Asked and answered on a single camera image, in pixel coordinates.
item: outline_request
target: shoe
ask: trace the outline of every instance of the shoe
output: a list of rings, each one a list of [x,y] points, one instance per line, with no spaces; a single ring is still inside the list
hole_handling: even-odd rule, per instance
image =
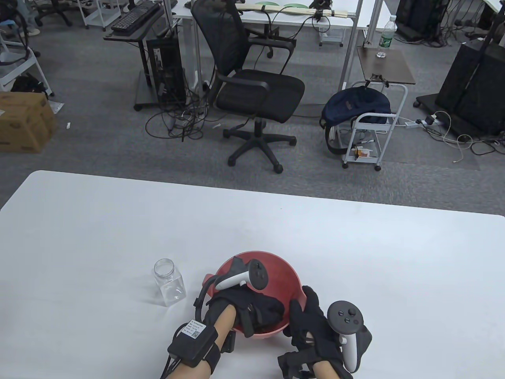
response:
[[[35,28],[33,28],[32,30],[29,30],[29,31],[28,31],[28,37],[33,37],[34,35],[38,35],[38,34],[40,34],[40,30],[35,29]],[[20,35],[22,38],[24,38],[25,33],[24,33],[24,32],[21,32],[21,33],[19,33],[19,35]]]

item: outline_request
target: chair backrest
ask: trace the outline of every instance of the chair backrest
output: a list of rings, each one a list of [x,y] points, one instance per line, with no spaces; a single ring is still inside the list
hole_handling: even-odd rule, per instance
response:
[[[235,0],[196,0],[191,13],[209,45],[219,73],[242,68],[249,52]]]

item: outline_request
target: navy backpack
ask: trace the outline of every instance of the navy backpack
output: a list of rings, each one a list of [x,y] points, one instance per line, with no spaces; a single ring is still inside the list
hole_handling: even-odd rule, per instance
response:
[[[330,146],[328,142],[330,129],[367,112],[391,113],[391,105],[386,95],[368,88],[367,85],[346,88],[334,94],[324,106],[319,119],[319,125],[324,129],[328,150],[337,155],[345,154],[347,148],[336,149]],[[386,121],[386,117],[369,116],[362,119],[362,122],[372,124],[385,124]]]

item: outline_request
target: label sticker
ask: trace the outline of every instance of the label sticker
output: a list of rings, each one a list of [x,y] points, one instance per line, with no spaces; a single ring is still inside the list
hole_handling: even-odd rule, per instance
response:
[[[191,320],[188,325],[182,328],[181,333],[184,333],[187,336],[190,336],[193,339],[196,339],[202,331],[204,331],[205,325],[196,321]]]

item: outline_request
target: water bottle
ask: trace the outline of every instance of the water bottle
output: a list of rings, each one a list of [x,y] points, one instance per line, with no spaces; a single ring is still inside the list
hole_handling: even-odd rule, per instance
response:
[[[153,275],[167,307],[186,297],[182,275],[172,260],[163,258],[156,262]]]
[[[391,46],[391,41],[393,40],[394,32],[396,32],[396,16],[391,15],[389,21],[387,22],[379,42],[379,51],[377,52],[378,58],[384,58],[386,56],[387,49]]]

